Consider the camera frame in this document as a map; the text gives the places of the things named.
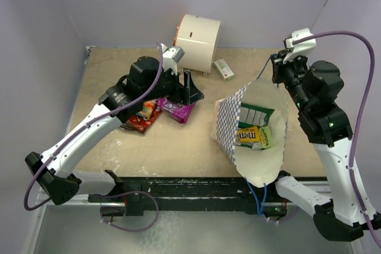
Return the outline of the purple Lot 100 gummy bag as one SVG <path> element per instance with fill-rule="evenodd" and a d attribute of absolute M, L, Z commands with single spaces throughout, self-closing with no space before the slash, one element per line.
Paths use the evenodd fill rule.
<path fill-rule="evenodd" d="M 195 104 L 183 105 L 170 102 L 167 98 L 157 100 L 157 105 L 175 121 L 186 124 Z"/>

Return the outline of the green snack bag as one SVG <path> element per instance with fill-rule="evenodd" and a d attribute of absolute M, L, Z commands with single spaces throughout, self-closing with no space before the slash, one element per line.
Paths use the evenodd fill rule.
<path fill-rule="evenodd" d="M 238 130 L 240 128 L 247 128 L 257 126 L 258 129 L 262 126 L 268 126 L 270 117 L 274 113 L 274 109 L 263 108 L 249 104 L 241 104 L 241 113 L 238 121 Z M 265 150 L 261 149 L 261 143 L 240 143 L 235 137 L 235 145 L 250 148 L 252 150 Z"/>

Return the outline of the blue checkered paper bag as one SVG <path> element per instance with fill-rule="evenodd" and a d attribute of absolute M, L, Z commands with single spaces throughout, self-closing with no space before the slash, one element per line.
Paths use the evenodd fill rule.
<path fill-rule="evenodd" d="M 211 137 L 245 179 L 258 215 L 283 164 L 287 128 L 286 96 L 262 74 L 215 102 Z"/>

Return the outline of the red Doritos chips bag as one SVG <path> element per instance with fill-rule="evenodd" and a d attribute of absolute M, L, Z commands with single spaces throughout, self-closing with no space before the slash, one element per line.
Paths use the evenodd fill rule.
<path fill-rule="evenodd" d="M 162 110 L 157 105 L 150 119 L 145 120 L 143 117 L 139 117 L 135 114 L 131 116 L 124 124 L 122 124 L 120 128 L 122 130 L 135 131 L 140 134 L 144 134 L 146 130 L 154 123 L 154 121 L 158 118 L 158 116 L 161 113 L 162 113 Z"/>

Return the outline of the yellow M&M candy bag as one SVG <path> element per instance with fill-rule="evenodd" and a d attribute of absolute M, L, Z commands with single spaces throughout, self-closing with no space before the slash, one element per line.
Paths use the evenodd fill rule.
<path fill-rule="evenodd" d="M 257 126 L 240 128 L 236 138 L 240 143 L 257 143 L 260 142 L 260 132 Z"/>

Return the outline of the orange candy bag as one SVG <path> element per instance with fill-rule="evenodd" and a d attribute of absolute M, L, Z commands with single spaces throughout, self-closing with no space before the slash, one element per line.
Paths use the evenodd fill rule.
<path fill-rule="evenodd" d="M 143 103 L 143 108 L 141 111 L 137 112 L 136 115 L 139 117 L 143 117 L 145 120 L 151 118 L 151 115 L 155 111 L 157 106 L 156 101 L 146 101 Z"/>

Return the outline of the light green Himalaya candy packet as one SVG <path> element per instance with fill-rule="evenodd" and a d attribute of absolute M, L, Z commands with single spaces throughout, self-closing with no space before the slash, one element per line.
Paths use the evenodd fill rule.
<path fill-rule="evenodd" d="M 261 149 L 269 149 L 274 146 L 274 140 L 269 126 L 259 128 Z"/>

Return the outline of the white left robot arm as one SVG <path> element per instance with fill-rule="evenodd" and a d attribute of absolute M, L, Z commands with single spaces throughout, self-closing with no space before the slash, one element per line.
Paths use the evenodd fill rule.
<path fill-rule="evenodd" d="M 146 101 L 169 98 L 192 105 L 204 98 L 185 70 L 184 82 L 173 68 L 153 57 L 140 57 L 128 74 L 107 89 L 87 117 L 65 138 L 42 154 L 31 152 L 25 162 L 49 200 L 62 205 L 75 195 L 102 195 L 110 202 L 122 196 L 122 181 L 110 170 L 100 173 L 76 170 L 78 163 L 105 136 L 143 109 Z"/>

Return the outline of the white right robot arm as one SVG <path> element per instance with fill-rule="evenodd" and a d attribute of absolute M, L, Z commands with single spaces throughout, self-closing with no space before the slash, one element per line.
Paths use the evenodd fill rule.
<path fill-rule="evenodd" d="M 328 241 L 352 242 L 366 230 L 378 230 L 380 213 L 367 200 L 363 186 L 358 186 L 364 199 L 360 204 L 351 182 L 352 178 L 362 181 L 355 160 L 349 157 L 354 137 L 348 116 L 335 103 L 344 86 L 338 67 L 327 61 L 309 67 L 303 56 L 289 62 L 279 54 L 270 59 L 272 81 L 284 84 L 298 108 L 300 126 L 323 164 L 331 195 L 321 195 L 281 171 L 276 181 L 265 186 L 266 197 L 271 201 L 283 197 L 296 204 Z"/>

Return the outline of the small green white box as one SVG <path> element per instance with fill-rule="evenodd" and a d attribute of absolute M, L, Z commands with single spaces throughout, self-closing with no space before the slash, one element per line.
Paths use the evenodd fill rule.
<path fill-rule="evenodd" d="M 235 74 L 224 59 L 214 61 L 213 67 L 224 82 L 234 79 Z"/>

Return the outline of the white round cabinet orange front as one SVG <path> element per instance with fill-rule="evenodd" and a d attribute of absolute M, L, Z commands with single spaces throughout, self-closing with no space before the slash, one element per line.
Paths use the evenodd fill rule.
<path fill-rule="evenodd" d="M 185 54 L 179 62 L 181 69 L 211 72 L 221 21 L 185 14 L 176 30 L 174 46 L 181 47 Z"/>

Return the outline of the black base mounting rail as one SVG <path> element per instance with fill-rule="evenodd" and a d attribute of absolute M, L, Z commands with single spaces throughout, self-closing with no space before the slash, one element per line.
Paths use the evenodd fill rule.
<path fill-rule="evenodd" d="M 89 195 L 92 203 L 114 206 L 107 215 L 142 215 L 145 211 L 244 212 L 284 217 L 290 203 L 275 185 L 249 185 L 242 177 L 122 177 L 107 197 Z"/>

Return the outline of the aluminium frame rail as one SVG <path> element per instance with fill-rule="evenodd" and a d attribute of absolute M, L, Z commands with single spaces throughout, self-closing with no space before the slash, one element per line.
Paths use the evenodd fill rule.
<path fill-rule="evenodd" d="M 34 205 L 37 205 L 38 203 L 42 203 L 45 200 L 48 200 L 46 203 L 47 205 L 56 205 L 56 206 L 85 205 L 89 203 L 89 195 L 74 195 L 73 197 L 70 197 L 70 198 L 63 197 L 63 198 L 59 198 L 58 200 L 53 200 L 53 198 L 50 198 L 48 194 L 42 188 L 40 188 Z"/>

